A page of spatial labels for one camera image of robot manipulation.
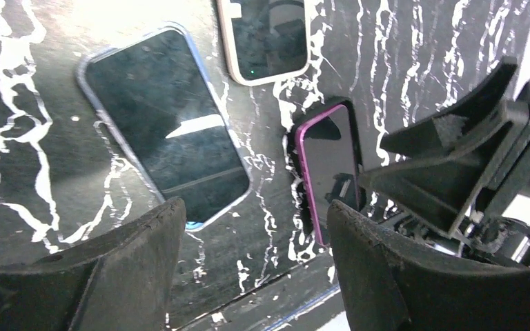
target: marble tabletop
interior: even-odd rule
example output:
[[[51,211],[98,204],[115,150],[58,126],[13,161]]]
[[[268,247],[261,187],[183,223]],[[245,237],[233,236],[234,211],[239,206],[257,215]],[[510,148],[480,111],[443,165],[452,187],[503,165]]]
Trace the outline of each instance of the marble tabletop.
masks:
[[[0,0],[0,265],[30,263],[157,205],[78,88],[92,54],[166,21],[192,35],[250,170],[251,191],[188,233],[170,325],[182,326],[315,257],[302,231],[285,134],[295,115],[352,98],[366,168],[396,162],[381,138],[477,84],[504,54],[520,58],[527,0],[311,0],[312,57],[295,79],[248,88],[228,76],[213,1]],[[371,204],[388,204],[372,196]]]

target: smartphone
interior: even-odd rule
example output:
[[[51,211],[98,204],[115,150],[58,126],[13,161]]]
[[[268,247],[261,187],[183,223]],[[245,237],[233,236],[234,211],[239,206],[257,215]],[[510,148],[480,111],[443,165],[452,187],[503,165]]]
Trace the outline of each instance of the smartphone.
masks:
[[[179,196],[201,230],[250,180],[191,37],[169,23],[83,59],[79,85],[160,202]]]
[[[332,98],[308,110],[295,122],[289,142],[303,179],[304,218],[311,220],[316,241],[326,246],[330,203],[340,200],[360,210],[366,200],[357,184],[362,155],[353,104],[346,98]]]
[[[217,0],[231,77],[256,86],[304,74],[310,59],[308,0]]]

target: black screen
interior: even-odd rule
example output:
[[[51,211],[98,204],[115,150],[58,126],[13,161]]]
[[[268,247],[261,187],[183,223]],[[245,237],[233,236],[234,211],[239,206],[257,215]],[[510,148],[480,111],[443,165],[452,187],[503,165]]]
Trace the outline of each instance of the black screen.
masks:
[[[308,128],[303,144],[309,186],[323,242],[328,243],[326,214],[330,203],[340,200],[356,210],[360,206],[361,196],[356,181],[356,148],[348,108],[340,105],[330,115]]]
[[[103,55],[85,76],[161,197],[184,200],[188,221],[209,220],[247,191],[242,161],[181,32]]]
[[[232,19],[241,75],[255,80],[302,69],[308,61],[304,0],[232,0],[242,17]]]

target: phone case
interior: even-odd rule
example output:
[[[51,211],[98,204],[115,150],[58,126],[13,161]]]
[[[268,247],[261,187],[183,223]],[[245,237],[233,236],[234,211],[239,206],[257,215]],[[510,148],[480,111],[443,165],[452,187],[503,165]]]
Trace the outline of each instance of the phone case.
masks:
[[[196,46],[195,46],[195,44],[194,44],[194,42],[192,40],[192,37],[190,36],[188,31],[186,31],[186,29],[183,26],[179,25],[178,23],[167,22],[166,25],[164,25],[162,28],[159,28],[157,30],[153,30],[152,32],[144,34],[144,35],[142,35],[140,37],[133,38],[127,43],[123,43],[123,44],[117,45],[117,46],[110,46],[110,47],[106,48],[105,50],[102,50],[101,52],[98,52],[96,54],[85,55],[84,57],[82,57],[81,61],[79,62],[78,67],[77,67],[77,71],[76,71],[76,78],[77,78],[78,85],[83,90],[84,94],[86,95],[87,99],[90,101],[92,106],[95,108],[97,116],[106,124],[106,126],[107,126],[108,130],[110,131],[111,135],[117,141],[117,143],[119,144],[119,146],[121,147],[121,149],[123,150],[123,152],[125,153],[127,158],[129,159],[129,161],[136,167],[137,171],[139,172],[139,174],[141,176],[141,179],[148,186],[149,190],[155,194],[155,196],[158,198],[160,203],[163,203],[165,201],[165,198],[164,198],[163,194],[159,191],[159,189],[157,188],[157,186],[155,185],[153,180],[150,178],[149,174],[145,170],[145,167],[143,167],[143,165],[139,161],[139,158],[133,152],[133,149],[129,146],[129,144],[127,143],[127,141],[123,137],[123,134],[119,131],[119,129],[117,128],[117,125],[112,120],[111,116],[104,109],[104,106],[103,106],[102,102],[98,99],[97,95],[94,93],[92,88],[90,88],[90,86],[88,85],[88,82],[86,80],[86,68],[88,67],[88,64],[93,62],[93,61],[96,61],[96,60],[99,60],[99,59],[103,59],[105,57],[109,57],[110,55],[112,55],[112,54],[114,54],[116,52],[120,52],[121,50],[123,50],[125,48],[133,46],[133,45],[135,45],[135,44],[137,44],[137,43],[139,43],[139,42],[141,42],[143,40],[146,40],[148,38],[151,38],[151,37],[153,37],[153,36],[155,36],[157,34],[160,34],[162,32],[168,31],[168,30],[178,31],[178,33],[180,33],[185,38],[186,43],[188,45],[188,48],[190,49],[190,52],[192,53],[192,56],[194,57],[196,66],[198,67],[198,69],[200,71],[200,74],[202,75],[202,79],[206,83],[206,88],[210,92],[210,95],[213,98],[213,100],[215,100],[215,104],[217,106],[217,109],[219,110],[219,113],[221,114],[222,120],[224,122],[224,127],[226,128],[226,131],[227,131],[231,141],[234,143],[235,140],[232,137],[232,135],[230,134],[231,133],[231,128],[230,128],[230,124],[228,123],[228,118],[226,118],[222,114],[222,111],[220,111],[220,109],[219,109],[218,102],[216,102],[216,100],[217,100],[216,94],[215,94],[214,89],[212,88],[212,85],[209,84],[210,79],[208,78],[208,73],[206,71],[206,68],[202,64],[202,57],[200,56],[200,54],[199,54],[199,52],[198,52],[198,50],[197,50],[197,48],[196,48]],[[247,174],[247,176],[249,178],[249,182],[250,182],[249,183],[249,188],[247,189],[247,191],[245,193],[243,193],[243,195],[240,196],[238,199],[234,200],[228,206],[226,206],[225,208],[220,210],[218,213],[214,214],[210,219],[206,220],[203,223],[202,226],[197,226],[197,224],[194,225],[194,226],[188,226],[186,228],[186,231],[188,231],[188,232],[196,232],[196,231],[199,231],[201,229],[204,229],[204,227],[206,227],[208,224],[212,223],[214,220],[216,220],[219,217],[221,217],[223,214],[228,212],[234,205],[237,205],[240,201],[243,201],[248,196],[248,193],[251,191],[251,187],[252,187],[253,183],[252,183],[251,176],[249,176],[249,171],[248,171],[246,163],[242,162],[242,166],[243,166],[243,169],[244,169],[245,173]]]
[[[231,7],[230,0],[217,0],[220,30],[222,33],[222,40],[224,42],[224,53],[226,57],[226,65],[230,76],[239,84],[245,86],[258,86],[267,83],[273,83],[275,81],[283,81],[293,77],[301,76],[308,70],[310,59],[311,59],[311,42],[310,42],[310,17],[311,7],[309,0],[304,0],[304,11],[306,16],[306,47],[307,47],[307,62],[306,65],[296,71],[286,72],[284,74],[276,74],[275,76],[264,77],[261,79],[248,80],[243,78],[241,70],[239,69],[239,63],[237,60],[237,48],[235,44],[235,35],[233,33],[233,18],[235,13]]]
[[[300,190],[305,199],[302,199],[302,218],[311,220],[311,224],[305,224],[304,229],[308,232],[314,231],[315,240],[320,244],[327,246],[329,243],[324,242],[322,236],[321,225],[318,221],[318,215],[316,208],[309,208],[311,205],[314,205],[314,194],[311,189],[311,178],[308,171],[307,156],[305,155],[304,149],[304,135],[306,131],[311,128],[314,124],[318,123],[322,119],[326,118],[328,115],[332,114],[336,110],[340,109],[340,106],[346,106],[349,112],[349,119],[351,124],[351,135],[353,138],[353,156],[355,157],[355,167],[358,168],[359,165],[362,165],[362,155],[360,153],[360,142],[358,138],[358,130],[356,127],[356,118],[352,102],[343,97],[334,97],[326,101],[324,105],[320,105],[309,110],[304,116],[300,117],[295,121],[294,126],[289,134],[288,139],[288,149],[289,153],[292,156],[294,166],[300,176],[303,179],[303,187]],[[357,190],[356,199],[361,201],[360,191]]]

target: pink-edged phone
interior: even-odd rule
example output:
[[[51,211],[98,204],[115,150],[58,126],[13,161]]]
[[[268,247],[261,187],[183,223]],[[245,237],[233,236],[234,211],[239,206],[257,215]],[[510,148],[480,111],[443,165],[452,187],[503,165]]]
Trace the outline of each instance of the pink-edged phone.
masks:
[[[330,202],[340,200],[356,210],[364,205],[357,184],[362,155],[353,104],[346,98],[332,98],[308,110],[295,122],[289,142],[303,179],[299,188],[305,198],[302,218],[311,220],[311,227],[304,227],[314,231],[320,245],[328,245],[326,213]]]

